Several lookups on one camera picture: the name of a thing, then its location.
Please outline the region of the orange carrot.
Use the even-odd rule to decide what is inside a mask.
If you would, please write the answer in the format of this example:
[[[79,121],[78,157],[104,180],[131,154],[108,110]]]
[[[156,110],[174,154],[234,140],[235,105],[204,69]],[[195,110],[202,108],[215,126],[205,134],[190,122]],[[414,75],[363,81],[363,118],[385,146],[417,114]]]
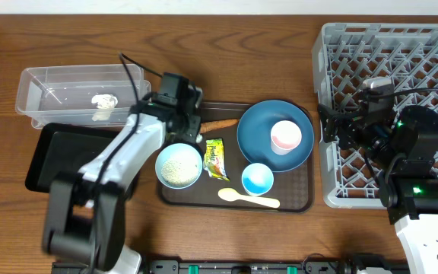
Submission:
[[[206,132],[227,128],[236,125],[238,122],[239,122],[238,119],[223,119],[223,120],[215,120],[211,122],[202,123],[199,133],[203,134]]]

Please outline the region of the pink white cup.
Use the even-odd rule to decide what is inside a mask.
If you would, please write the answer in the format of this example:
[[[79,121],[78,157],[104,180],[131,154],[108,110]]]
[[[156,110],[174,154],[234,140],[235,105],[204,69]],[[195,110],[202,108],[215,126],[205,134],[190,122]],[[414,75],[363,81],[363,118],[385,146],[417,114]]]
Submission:
[[[271,149],[277,155],[286,155],[301,143],[302,137],[296,123],[289,120],[279,121],[271,128]]]

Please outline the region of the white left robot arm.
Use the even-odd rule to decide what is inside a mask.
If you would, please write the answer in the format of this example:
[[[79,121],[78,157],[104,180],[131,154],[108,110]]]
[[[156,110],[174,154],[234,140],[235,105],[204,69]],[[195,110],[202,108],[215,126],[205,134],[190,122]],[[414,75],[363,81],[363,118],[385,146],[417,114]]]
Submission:
[[[146,160],[168,137],[195,142],[203,90],[172,73],[157,93],[137,99],[111,143],[76,172],[49,185],[45,252],[84,264],[84,273],[137,273],[141,256],[125,245],[125,201]]]

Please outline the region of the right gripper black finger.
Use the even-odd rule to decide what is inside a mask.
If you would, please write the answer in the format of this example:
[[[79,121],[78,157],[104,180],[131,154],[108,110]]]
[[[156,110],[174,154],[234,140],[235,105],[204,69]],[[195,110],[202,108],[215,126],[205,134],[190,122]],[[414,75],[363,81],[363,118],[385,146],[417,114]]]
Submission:
[[[338,119],[339,117],[343,116],[342,113],[333,110],[331,107],[326,106],[325,104],[319,104],[317,111],[321,119]]]
[[[333,142],[336,139],[339,129],[339,121],[336,116],[319,114],[322,124],[322,139],[325,143]]]

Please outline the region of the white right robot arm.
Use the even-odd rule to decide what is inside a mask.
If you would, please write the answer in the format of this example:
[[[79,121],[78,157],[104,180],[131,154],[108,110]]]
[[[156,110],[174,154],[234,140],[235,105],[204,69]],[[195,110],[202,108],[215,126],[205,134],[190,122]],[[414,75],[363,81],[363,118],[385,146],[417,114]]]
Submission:
[[[393,91],[366,88],[355,112],[317,107],[324,142],[361,148],[412,273],[438,273],[438,113],[409,105],[396,114]]]

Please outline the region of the small blue cup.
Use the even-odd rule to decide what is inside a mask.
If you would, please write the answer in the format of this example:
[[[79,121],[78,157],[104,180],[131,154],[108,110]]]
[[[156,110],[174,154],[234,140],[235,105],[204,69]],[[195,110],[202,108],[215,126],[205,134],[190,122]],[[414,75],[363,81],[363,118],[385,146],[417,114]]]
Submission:
[[[248,165],[241,175],[243,188],[251,196],[266,194],[273,187],[274,180],[271,169],[260,163]]]

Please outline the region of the green snack wrapper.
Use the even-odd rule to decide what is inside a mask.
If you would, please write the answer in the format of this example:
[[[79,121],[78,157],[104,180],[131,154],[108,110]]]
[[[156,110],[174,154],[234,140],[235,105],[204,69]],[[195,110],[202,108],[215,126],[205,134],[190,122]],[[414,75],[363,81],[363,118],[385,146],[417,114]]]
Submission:
[[[209,139],[206,141],[203,168],[211,178],[225,181],[230,180],[225,169],[223,139]]]

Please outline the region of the light blue bowl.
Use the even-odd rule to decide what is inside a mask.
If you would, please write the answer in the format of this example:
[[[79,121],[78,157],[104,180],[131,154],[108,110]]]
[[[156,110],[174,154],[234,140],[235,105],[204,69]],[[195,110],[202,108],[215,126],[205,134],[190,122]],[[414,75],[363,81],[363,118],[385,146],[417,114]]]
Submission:
[[[185,189],[201,176],[202,157],[198,150],[188,144],[175,143],[164,148],[157,156],[155,173],[166,187]]]

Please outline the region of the white napkin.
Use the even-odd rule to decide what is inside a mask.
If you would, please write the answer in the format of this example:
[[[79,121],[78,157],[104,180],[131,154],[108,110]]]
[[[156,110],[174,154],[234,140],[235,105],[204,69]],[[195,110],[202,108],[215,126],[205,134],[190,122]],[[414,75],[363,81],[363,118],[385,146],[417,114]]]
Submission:
[[[91,103],[100,110],[114,109],[118,102],[118,98],[112,94],[97,94],[91,98]]]

